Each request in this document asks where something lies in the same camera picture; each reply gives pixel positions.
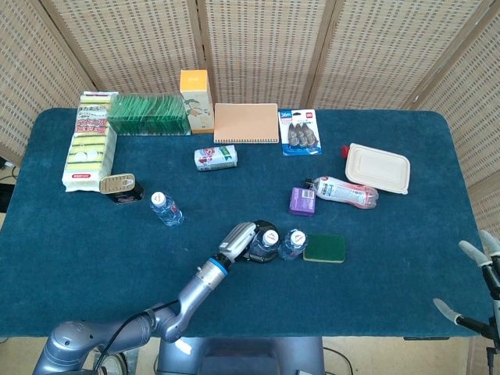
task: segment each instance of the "robotic hand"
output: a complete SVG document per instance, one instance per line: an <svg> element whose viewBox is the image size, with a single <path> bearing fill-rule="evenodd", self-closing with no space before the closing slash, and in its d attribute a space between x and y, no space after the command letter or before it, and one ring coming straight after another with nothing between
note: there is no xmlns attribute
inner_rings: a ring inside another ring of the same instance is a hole
<svg viewBox="0 0 500 375"><path fill-rule="evenodd" d="M465 317L453 311L439 298L434 298L433 301L441 314L454 324L469 328L494 342L494 348L487 348L487 364L490 367L490 371L492 371L493 355L500 350L500 241L485 230L480 230L479 235L482 242L486 245L491 259L467 241L460 241L459 247L476 262L483 273L484 281L493 299L494 315L489 319L489 324Z"/></svg>
<svg viewBox="0 0 500 375"><path fill-rule="evenodd" d="M145 345L153 334L167 342L175 342L185 331L193 313L227 275L230 265L245 253L263 224L269 223L240 223L224 238L219 252L198 268L180 292L177 315L167 304L153 306L125 322L102 324L79 320L62 323L48 338L33 374L96 373L80 372L93 348L97 347L103 354L123 352Z"/></svg>

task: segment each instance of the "red object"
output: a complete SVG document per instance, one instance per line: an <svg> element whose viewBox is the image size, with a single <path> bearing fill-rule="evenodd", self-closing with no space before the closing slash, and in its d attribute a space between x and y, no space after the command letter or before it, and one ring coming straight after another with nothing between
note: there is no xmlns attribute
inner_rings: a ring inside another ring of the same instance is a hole
<svg viewBox="0 0 500 375"><path fill-rule="evenodd" d="M342 146L341 148L342 158L347 159L348 153L349 153L349 146Z"/></svg>

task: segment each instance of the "beige plastic container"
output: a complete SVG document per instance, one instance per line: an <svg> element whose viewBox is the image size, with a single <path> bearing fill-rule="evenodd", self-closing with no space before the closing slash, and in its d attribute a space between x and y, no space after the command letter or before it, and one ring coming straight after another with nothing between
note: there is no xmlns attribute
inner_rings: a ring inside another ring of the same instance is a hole
<svg viewBox="0 0 500 375"><path fill-rule="evenodd" d="M408 194L409 170L405 156L356 143L351 143L345 164L351 182L399 194Z"/></svg>

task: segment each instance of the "purple box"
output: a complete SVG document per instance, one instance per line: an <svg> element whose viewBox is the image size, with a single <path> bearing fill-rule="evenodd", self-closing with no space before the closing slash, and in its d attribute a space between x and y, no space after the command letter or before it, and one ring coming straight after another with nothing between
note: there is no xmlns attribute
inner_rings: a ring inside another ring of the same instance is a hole
<svg viewBox="0 0 500 375"><path fill-rule="evenodd" d="M294 187L291 191L289 213L294 215L312 216L314 215L314 203L316 194L313 190Z"/></svg>

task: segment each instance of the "orange box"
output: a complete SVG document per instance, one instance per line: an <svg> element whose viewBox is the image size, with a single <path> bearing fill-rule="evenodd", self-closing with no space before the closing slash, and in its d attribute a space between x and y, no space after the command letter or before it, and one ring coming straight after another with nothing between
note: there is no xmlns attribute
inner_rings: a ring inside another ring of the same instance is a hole
<svg viewBox="0 0 500 375"><path fill-rule="evenodd" d="M181 70L180 94L193 134L213 133L213 103L206 70Z"/></svg>

